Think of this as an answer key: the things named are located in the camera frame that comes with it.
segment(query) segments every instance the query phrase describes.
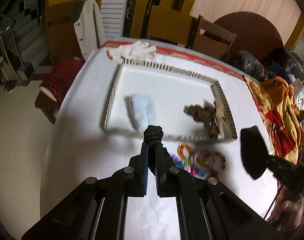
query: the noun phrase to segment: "wooden chair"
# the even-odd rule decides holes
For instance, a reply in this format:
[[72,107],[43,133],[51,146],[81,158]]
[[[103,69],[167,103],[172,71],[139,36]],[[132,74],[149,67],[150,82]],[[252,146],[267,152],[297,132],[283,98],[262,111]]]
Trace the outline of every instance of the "wooden chair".
[[[291,48],[298,54],[298,52],[304,48],[303,38],[304,38],[304,12],[301,12],[296,27],[293,29],[292,34],[290,35],[289,39],[287,40],[284,46]],[[296,51],[296,47],[300,41],[303,41],[303,43],[301,44],[301,48],[299,49],[299,51]]]
[[147,38],[157,38],[173,44],[179,43],[188,48],[192,39],[190,36],[191,26],[196,21],[195,18],[190,16],[194,1],[161,0],[159,6],[153,5],[151,7]]
[[229,52],[235,38],[235,33],[204,20],[199,15],[190,48],[222,60],[223,56]]
[[147,29],[148,39],[159,39],[189,47],[193,20],[188,14],[153,5]]

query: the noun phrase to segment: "chair backrest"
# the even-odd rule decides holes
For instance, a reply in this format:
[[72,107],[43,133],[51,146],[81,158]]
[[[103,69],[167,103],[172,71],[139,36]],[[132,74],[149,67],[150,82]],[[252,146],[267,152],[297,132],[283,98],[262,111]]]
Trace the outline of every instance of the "chair backrest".
[[229,52],[235,37],[235,33],[204,20],[199,15],[193,33],[191,49],[221,60]]
[[153,5],[147,29],[147,38],[158,38],[188,46],[194,18],[172,9]]
[[190,47],[192,40],[191,26],[192,23],[196,22],[196,19],[190,16],[194,1],[160,0],[159,6],[153,5],[149,18],[147,38],[157,38],[173,44],[179,43],[185,47]]

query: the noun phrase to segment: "white glove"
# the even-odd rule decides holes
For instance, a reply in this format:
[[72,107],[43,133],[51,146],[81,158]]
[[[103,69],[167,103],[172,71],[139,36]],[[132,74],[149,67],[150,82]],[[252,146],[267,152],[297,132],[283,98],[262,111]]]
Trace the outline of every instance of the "white glove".
[[109,48],[107,55],[110,60],[122,57],[132,59],[135,62],[142,62],[156,55],[156,46],[150,46],[147,42],[137,41],[133,44],[121,45],[118,48]]

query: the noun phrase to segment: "tiled floor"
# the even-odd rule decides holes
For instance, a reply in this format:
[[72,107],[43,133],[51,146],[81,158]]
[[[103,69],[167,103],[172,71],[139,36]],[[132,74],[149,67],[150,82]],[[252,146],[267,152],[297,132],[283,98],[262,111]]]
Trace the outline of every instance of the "tiled floor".
[[0,221],[15,239],[40,219],[42,161],[53,125],[34,107],[40,81],[0,88]]

